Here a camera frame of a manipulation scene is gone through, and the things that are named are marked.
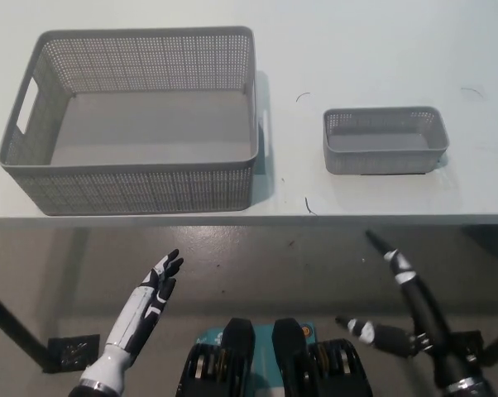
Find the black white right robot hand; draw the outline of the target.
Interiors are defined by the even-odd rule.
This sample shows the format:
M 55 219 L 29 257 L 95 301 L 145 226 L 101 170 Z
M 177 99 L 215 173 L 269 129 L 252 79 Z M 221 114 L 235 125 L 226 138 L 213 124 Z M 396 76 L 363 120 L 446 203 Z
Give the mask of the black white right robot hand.
M 389 265 L 409 309 L 413 332 L 402 328 L 338 316 L 336 324 L 362 343 L 401 358 L 425 353 L 433 364 L 433 381 L 443 396 L 493 396 L 474 342 L 479 333 L 453 332 L 438 301 L 403 253 L 373 231 L 366 238 Z

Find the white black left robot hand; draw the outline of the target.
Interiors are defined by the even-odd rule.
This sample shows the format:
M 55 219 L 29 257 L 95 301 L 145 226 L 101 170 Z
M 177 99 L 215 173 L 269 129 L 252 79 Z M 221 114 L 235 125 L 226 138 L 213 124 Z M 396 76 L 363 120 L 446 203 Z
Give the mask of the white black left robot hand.
M 71 396 L 121 396 L 125 374 L 158 323 L 174 290 L 184 259 L 175 249 L 154 265 L 132 291 L 103 347 L 102 355 L 80 376 Z

